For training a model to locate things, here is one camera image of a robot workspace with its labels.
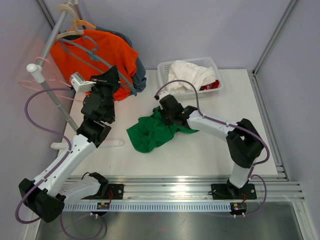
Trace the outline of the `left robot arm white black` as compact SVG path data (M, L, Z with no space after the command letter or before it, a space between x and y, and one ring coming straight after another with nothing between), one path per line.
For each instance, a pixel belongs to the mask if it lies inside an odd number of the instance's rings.
M73 139L66 140L66 149L41 174L32 180L25 178L18 185L22 199L15 210L15 218L20 223L23 222L19 217L22 205L50 223L66 205L87 197L103 199L108 196L109 181L97 172L64 186L78 165L104 142L112 129L110 125L116 120L114 94L121 86L117 66L92 75L87 83L90 95L84 98L83 122Z

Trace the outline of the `orange t shirt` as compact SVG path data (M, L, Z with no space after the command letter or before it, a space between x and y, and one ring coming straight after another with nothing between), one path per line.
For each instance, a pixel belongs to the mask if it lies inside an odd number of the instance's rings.
M75 39L66 36L53 44L50 54L68 84L76 72L89 81L116 66L121 86L114 94L115 100L122 101L140 91L137 86L140 79L136 76L139 54L111 32L87 29Z

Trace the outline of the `white t shirt red print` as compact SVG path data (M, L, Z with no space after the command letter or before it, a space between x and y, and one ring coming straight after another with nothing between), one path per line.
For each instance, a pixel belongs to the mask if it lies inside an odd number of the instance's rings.
M167 82L176 80L191 83L197 91L217 89L221 85L212 63L206 67L184 60L176 60L169 67Z

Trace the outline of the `green t shirt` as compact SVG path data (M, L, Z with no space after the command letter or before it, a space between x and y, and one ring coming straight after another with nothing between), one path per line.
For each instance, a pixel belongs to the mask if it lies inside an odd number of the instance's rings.
M176 124L166 125L161 116L161 108L158 106L152 110L152 115L140 117L138 123L128 128L126 132L136 151L150 153L171 141L178 132L193 134L197 131Z

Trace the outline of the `blue hanger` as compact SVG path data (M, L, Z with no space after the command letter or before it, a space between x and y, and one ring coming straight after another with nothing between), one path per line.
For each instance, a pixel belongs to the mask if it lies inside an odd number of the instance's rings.
M85 35L83 38L83 40L89 40L90 42L92 42L94 44L94 48L92 48L91 50L83 47L82 45L79 45L71 40L65 39L65 38L61 38L58 39L58 42L62 42L62 45L64 47L64 50L66 52L68 52L69 54L71 54L72 56L74 56L75 58L79 59L80 61L82 61L83 63L85 63L86 65L90 66L91 68L96 69L97 71L99 71L100 73L102 73L102 71L96 67L94 67L93 65L89 64L87 61L83 60L82 58L78 57L77 55L73 54L72 52L70 52L68 50L68 48L65 46L65 43L68 43L70 45L73 45L79 49L81 49L82 51L86 52L89 56L90 59L92 61L96 61L96 62L102 62L105 66L111 68L112 65L109 64L107 61L105 61L103 58L101 58L100 56L98 56L95 52L99 49L99 45L89 36ZM137 96L137 91L135 90L134 86L131 84L131 82L120 72L118 71L118 75L120 78L124 79L125 83L122 83L121 85L123 87L125 87L126 85L130 87L131 92L133 93L133 95L136 97Z

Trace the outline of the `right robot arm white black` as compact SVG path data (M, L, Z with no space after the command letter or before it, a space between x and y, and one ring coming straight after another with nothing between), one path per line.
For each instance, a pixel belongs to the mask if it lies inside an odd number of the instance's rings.
M227 122L209 117L200 109L188 105L183 107L169 93L156 97L160 104L160 114L166 125L177 125L188 130L205 132L226 141L233 169L231 175L215 196L220 199L240 199L250 192L245 191L253 171L255 160L266 149L262 138L250 120L243 118L238 122Z

